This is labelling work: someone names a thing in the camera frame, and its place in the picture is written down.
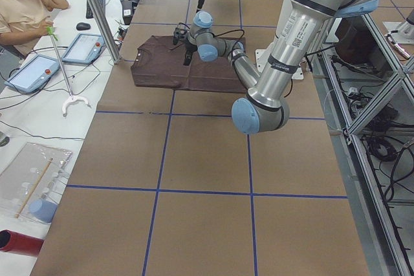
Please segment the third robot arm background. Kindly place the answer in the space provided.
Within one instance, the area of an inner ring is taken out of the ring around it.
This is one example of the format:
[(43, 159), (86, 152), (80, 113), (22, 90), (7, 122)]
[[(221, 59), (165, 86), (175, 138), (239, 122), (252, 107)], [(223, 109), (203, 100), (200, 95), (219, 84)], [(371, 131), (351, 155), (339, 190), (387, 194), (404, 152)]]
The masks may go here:
[(383, 22), (391, 42), (400, 45), (413, 45), (413, 11), (403, 22)]

